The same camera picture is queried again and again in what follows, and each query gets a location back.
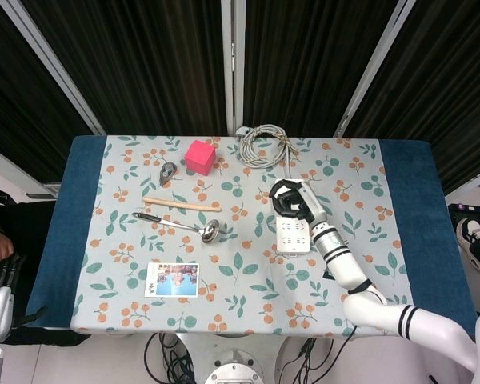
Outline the pink foam cube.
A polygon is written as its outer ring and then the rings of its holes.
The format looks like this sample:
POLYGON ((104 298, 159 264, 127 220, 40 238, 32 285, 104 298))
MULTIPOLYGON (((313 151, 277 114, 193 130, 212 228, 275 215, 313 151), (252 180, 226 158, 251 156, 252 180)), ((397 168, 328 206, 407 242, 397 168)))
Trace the pink foam cube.
POLYGON ((201 175, 208 175, 216 159, 215 148, 206 142, 194 140, 185 153, 188 170, 201 175))

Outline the silver white robot base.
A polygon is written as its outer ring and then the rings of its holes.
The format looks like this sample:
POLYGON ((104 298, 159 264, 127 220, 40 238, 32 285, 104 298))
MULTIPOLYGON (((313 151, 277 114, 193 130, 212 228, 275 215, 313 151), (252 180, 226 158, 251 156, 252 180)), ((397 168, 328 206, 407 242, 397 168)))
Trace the silver white robot base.
POLYGON ((286 337, 273 334, 180 333, 196 384, 276 384, 286 337))

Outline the white power strip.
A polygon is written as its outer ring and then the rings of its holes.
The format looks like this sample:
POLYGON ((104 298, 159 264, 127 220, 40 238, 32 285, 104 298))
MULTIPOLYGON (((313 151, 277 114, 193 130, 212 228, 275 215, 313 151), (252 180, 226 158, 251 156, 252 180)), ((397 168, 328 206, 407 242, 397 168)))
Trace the white power strip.
POLYGON ((277 252, 280 254, 308 254, 311 248, 310 229, 306 220, 283 217, 275 211, 277 252))

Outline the white black sneaker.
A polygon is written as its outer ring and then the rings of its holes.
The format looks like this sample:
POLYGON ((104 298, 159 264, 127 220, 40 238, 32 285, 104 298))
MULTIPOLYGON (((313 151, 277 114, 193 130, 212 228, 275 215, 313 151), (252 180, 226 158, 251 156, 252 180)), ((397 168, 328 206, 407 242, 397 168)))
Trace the white black sneaker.
POLYGON ((480 224, 474 218, 462 219, 456 227, 458 244, 470 264, 480 272, 480 224))

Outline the wooden stick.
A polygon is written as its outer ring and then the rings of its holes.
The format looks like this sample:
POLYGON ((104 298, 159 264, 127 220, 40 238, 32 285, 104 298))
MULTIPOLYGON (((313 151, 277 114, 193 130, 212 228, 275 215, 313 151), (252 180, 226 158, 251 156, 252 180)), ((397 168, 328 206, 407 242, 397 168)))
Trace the wooden stick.
POLYGON ((175 201, 169 201, 169 200, 157 199, 157 198, 143 198, 142 200, 146 203, 153 204, 153 205, 167 206, 172 208, 181 208, 185 210, 196 210, 196 211, 203 211, 203 212, 221 212, 222 211, 220 207, 190 204, 187 202, 175 202, 175 201))

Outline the stainless steel ladle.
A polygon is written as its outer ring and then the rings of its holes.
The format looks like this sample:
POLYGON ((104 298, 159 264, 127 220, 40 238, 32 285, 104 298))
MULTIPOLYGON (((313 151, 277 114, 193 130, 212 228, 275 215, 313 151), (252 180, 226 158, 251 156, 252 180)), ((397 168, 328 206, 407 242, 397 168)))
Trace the stainless steel ladle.
POLYGON ((157 224, 161 224, 161 225, 168 226, 168 227, 173 227, 173 228, 177 228, 177 229, 188 230, 188 231, 194 232, 194 233, 196 233, 200 236, 202 242, 205 243, 205 244, 209 244, 209 243, 214 242, 216 240, 218 234, 219 234, 219 231, 220 231, 220 225, 219 225, 218 220, 216 220, 216 219, 210 220, 208 223, 206 223, 204 225, 204 227, 196 228, 196 227, 192 227, 192 226, 183 225, 181 223, 168 221, 168 220, 165 220, 163 218, 153 216, 153 215, 149 215, 149 214, 144 214, 144 213, 141 213, 141 212, 133 212, 133 216, 135 216, 138 219, 144 220, 144 221, 148 221, 148 222, 157 223, 157 224))

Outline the black device with coloured dots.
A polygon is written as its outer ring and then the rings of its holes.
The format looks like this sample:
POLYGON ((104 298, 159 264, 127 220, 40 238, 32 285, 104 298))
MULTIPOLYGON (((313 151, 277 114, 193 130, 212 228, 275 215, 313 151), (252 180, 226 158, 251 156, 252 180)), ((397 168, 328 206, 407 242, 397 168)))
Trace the black device with coloured dots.
POLYGON ((448 205, 448 211, 453 226, 456 226, 464 218, 473 218, 480 223, 480 206, 452 203, 448 205))

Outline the floral fruit print tablecloth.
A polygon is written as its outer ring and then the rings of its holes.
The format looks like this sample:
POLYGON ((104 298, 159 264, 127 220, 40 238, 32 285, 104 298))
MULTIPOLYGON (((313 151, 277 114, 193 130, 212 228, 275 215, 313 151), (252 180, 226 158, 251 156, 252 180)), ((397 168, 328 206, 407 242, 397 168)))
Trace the floral fruit print tablecloth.
POLYGON ((233 138, 208 137, 217 153, 207 176, 186 168, 191 139, 111 136, 102 152, 71 325, 88 333, 193 331, 347 336, 347 292, 324 278, 316 248, 277 252, 269 192, 286 174, 307 180, 365 275, 390 304, 412 296, 385 168, 376 140, 296 138, 289 161, 253 170, 233 138), (178 170, 164 186, 166 162, 178 170), (185 210, 144 202, 157 198, 220 207, 185 210), (141 212, 192 227, 216 219, 220 231, 200 236, 144 221, 141 212), (151 262, 199 264, 198 296, 144 296, 151 262))

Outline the bystander black clothes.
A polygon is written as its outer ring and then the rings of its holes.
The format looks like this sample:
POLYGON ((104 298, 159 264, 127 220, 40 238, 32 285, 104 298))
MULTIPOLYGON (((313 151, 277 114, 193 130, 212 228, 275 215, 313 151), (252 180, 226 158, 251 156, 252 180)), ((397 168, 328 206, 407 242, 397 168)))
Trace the bystander black clothes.
MULTIPOLYGON (((26 257, 14 299, 14 316, 26 315, 54 207, 54 201, 0 205, 0 232, 11 240, 14 254, 26 257)), ((87 335, 72 330, 47 330, 23 326, 12 330, 4 343, 11 346, 41 344, 72 347, 87 339, 87 335)))

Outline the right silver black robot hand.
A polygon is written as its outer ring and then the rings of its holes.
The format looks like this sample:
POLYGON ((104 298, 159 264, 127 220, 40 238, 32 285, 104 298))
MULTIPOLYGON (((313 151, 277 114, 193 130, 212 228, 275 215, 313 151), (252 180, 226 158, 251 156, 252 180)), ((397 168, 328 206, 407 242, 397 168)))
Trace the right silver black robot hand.
POLYGON ((322 204, 306 182, 281 179, 272 186, 269 198, 275 211, 283 217, 306 220, 311 230, 327 221, 322 204), (297 203, 300 210, 292 210, 291 204, 297 203))

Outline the white metal frame post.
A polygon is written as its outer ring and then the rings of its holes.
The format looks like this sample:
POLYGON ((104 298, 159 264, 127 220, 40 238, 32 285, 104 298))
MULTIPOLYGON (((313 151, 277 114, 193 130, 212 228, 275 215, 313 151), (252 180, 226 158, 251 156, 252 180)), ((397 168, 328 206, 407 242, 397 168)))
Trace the white metal frame post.
POLYGON ((226 126, 233 136, 244 123, 246 0, 221 0, 226 126))
POLYGON ((106 131, 98 118, 22 2, 20 0, 0 0, 0 7, 26 40, 89 130, 95 135, 106 135, 106 131))
POLYGON ((350 98, 340 122, 336 127, 336 130, 333 134, 334 138, 343 137, 353 117, 357 113, 358 108, 365 99, 373 80, 378 74, 409 14, 414 8, 415 3, 416 0, 398 0, 396 3, 386 27, 382 32, 382 35, 378 40, 372 55, 370 56, 370 60, 368 61, 366 68, 363 71, 360 80, 358 81, 358 84, 350 98))

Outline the black pleated curtain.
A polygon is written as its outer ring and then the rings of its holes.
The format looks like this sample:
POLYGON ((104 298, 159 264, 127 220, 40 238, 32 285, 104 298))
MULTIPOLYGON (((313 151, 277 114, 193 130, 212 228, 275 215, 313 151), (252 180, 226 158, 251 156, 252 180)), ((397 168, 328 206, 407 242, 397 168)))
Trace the black pleated curtain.
POLYGON ((108 134, 224 136, 220 0, 22 0, 108 134))
POLYGON ((0 154, 40 183, 62 180, 87 124, 0 7, 0 154))
POLYGON ((243 122, 330 137, 398 0, 247 0, 243 122))
POLYGON ((480 0, 416 0, 348 138, 428 142, 444 193, 480 174, 480 0))

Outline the picture postcard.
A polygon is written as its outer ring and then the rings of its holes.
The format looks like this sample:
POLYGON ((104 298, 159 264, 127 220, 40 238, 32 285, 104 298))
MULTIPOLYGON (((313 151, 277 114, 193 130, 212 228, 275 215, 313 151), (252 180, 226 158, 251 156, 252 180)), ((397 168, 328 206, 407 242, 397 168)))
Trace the picture postcard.
POLYGON ((144 296, 194 298, 198 296, 199 264, 151 262, 146 270, 144 296))

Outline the blue table cover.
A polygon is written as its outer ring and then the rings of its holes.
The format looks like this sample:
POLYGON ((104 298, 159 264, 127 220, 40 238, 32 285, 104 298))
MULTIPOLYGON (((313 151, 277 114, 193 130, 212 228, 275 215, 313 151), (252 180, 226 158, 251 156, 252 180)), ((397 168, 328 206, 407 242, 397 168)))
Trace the blue table cover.
MULTIPOLYGON (((381 140, 414 304, 475 333, 476 310, 428 142, 381 140)), ((46 312, 32 327, 67 329, 98 185, 104 136, 77 136, 70 148, 27 311, 46 312)))

